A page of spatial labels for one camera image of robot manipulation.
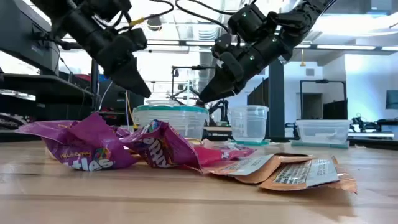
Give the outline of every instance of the purple candy wrapper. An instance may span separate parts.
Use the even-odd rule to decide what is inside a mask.
[[[168,123],[154,120],[121,141],[152,167],[187,166],[201,172],[196,152]]]
[[[74,169],[120,169],[137,162],[119,140],[129,133],[109,127],[98,113],[81,122],[35,122],[20,127],[17,132],[42,137],[54,157]]]
[[[126,168],[137,162],[131,155],[136,152],[152,167],[188,166],[201,171],[191,145],[168,123],[161,121],[155,120],[131,134],[108,126],[95,113],[80,122],[31,123],[17,132],[42,137],[57,160],[78,170]]]

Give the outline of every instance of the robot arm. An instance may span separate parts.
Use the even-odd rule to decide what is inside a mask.
[[[255,4],[245,6],[228,21],[230,34],[216,39],[212,53],[219,60],[214,78],[201,92],[205,103],[234,96],[246,83],[274,60],[292,57],[316,20],[336,0],[301,0],[290,12],[270,12],[265,16]],[[275,35],[277,26],[282,26]],[[239,35],[246,46],[232,45],[232,35]]]
[[[51,18],[50,40],[70,34],[115,84],[150,97],[150,90],[137,70],[137,58],[132,54],[147,47],[142,29],[130,27],[119,33],[114,26],[103,28],[96,20],[99,17],[109,22],[119,12],[128,18],[130,0],[32,0],[32,3]]]

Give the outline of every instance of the red object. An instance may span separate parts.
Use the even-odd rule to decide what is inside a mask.
[[[82,80],[86,80],[88,82],[91,82],[91,77],[89,75],[85,75],[85,74],[75,74],[76,77],[82,79]]]

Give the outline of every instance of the wooden table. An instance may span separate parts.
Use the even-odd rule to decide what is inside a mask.
[[[191,170],[79,172],[46,159],[41,142],[0,144],[1,223],[397,223],[398,151],[279,149],[334,154],[358,195],[328,188],[259,190]]]

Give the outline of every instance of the white container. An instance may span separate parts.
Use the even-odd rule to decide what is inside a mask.
[[[201,140],[205,121],[208,121],[208,110],[196,106],[147,105],[134,109],[134,123],[147,125],[157,119],[168,122],[185,138]]]
[[[298,134],[305,143],[344,144],[348,138],[350,120],[296,121]]]
[[[230,109],[232,136],[235,141],[261,142],[266,137],[266,106],[243,106]]]

